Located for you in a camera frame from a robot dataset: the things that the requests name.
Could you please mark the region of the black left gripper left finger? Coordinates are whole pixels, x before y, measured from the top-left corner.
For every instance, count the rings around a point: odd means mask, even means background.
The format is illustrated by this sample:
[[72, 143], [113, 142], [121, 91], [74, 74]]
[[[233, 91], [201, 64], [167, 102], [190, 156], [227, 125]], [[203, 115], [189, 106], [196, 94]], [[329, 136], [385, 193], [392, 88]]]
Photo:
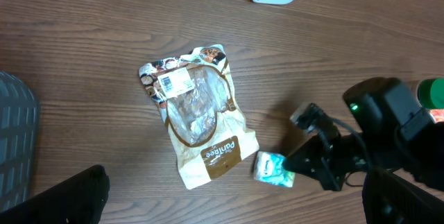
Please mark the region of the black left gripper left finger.
[[99, 223], [110, 179], [94, 165], [1, 213], [1, 224]]

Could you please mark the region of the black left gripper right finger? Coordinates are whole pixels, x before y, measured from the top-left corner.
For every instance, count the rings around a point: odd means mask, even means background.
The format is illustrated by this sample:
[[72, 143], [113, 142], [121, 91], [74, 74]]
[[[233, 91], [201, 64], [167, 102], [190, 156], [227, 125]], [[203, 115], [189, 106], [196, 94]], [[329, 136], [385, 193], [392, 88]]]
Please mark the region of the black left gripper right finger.
[[364, 181], [362, 203], [368, 224], [443, 224], [443, 201], [379, 167]]

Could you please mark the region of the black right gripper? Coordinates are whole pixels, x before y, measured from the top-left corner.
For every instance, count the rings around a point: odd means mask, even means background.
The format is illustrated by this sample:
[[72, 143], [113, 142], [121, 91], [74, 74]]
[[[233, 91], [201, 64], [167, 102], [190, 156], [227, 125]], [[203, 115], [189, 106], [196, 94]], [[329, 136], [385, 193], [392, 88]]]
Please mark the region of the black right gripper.
[[367, 172], [373, 163], [373, 140], [365, 135], [360, 137], [365, 146], [354, 135], [346, 135], [326, 148], [318, 135], [305, 139], [288, 134], [281, 147], [286, 157], [283, 166], [318, 181], [326, 191], [341, 191], [347, 174]]

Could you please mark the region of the teal box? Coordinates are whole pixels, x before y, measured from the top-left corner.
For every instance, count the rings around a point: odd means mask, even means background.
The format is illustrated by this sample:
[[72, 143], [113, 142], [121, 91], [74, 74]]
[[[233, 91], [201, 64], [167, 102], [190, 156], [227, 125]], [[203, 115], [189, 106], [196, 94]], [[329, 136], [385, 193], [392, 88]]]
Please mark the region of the teal box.
[[283, 167], [285, 159], [285, 156], [278, 153], [259, 151], [255, 160], [254, 179], [274, 186], [291, 188], [296, 174]]

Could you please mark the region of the orange small box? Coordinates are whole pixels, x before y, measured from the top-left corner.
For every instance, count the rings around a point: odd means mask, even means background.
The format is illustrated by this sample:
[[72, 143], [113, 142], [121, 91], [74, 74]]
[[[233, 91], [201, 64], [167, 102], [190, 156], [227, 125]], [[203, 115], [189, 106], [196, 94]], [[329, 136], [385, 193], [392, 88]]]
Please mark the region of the orange small box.
[[435, 123], [444, 122], [444, 109], [435, 109], [429, 111]]

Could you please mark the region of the green lid spice jar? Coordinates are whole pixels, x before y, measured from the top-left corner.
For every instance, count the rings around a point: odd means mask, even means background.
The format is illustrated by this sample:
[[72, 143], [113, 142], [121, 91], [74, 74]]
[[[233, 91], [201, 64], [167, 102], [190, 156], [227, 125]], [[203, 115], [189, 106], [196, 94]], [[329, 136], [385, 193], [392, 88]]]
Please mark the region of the green lid spice jar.
[[444, 80], [442, 78], [422, 80], [418, 85], [418, 100], [427, 109], [443, 109]]

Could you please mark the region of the brown white snack pouch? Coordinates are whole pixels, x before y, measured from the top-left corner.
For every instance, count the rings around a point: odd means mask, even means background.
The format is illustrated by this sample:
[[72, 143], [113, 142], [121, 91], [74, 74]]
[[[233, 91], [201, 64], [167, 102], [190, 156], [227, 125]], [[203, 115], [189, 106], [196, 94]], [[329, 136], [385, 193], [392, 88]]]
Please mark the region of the brown white snack pouch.
[[222, 45], [148, 62], [138, 75], [159, 110], [188, 190], [217, 179], [259, 150], [235, 99]]

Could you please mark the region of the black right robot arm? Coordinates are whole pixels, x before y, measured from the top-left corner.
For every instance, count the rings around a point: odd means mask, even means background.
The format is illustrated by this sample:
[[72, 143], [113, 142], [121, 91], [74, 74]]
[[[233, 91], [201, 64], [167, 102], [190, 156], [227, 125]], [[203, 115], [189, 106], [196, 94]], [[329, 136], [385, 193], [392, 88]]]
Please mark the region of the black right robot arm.
[[285, 158], [286, 170], [318, 180], [324, 190], [340, 191], [348, 174], [403, 169], [416, 182], [443, 190], [443, 124], [406, 83], [369, 78], [345, 91], [343, 100], [361, 130], [315, 103], [301, 105], [290, 121], [315, 135]]

